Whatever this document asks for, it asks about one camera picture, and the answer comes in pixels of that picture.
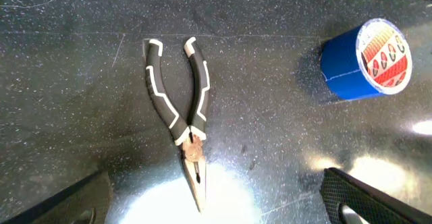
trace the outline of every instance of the scratched black surface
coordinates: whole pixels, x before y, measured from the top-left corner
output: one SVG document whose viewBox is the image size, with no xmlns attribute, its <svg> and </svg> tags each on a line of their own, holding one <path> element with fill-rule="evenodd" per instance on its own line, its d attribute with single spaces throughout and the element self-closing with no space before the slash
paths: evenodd
<svg viewBox="0 0 432 224">
<path fill-rule="evenodd" d="M 209 174 L 210 166 L 220 174 L 209 176 L 219 194 L 204 221 L 328 223 L 315 163 L 350 171 L 364 156 L 406 171 L 397 191 L 381 187 L 432 214 L 431 139 L 412 131 L 432 118 L 428 0 L 0 2 L 0 221 L 101 167 L 115 192 L 108 223 L 203 221 L 147 94 L 142 58 L 143 39 L 163 41 L 165 87 L 186 116 L 190 36 L 209 62 L 205 154 Z M 396 96 L 328 103 L 320 46 L 370 18 L 406 35 L 412 80 Z M 229 203 L 234 212 L 222 207 Z"/>
</svg>

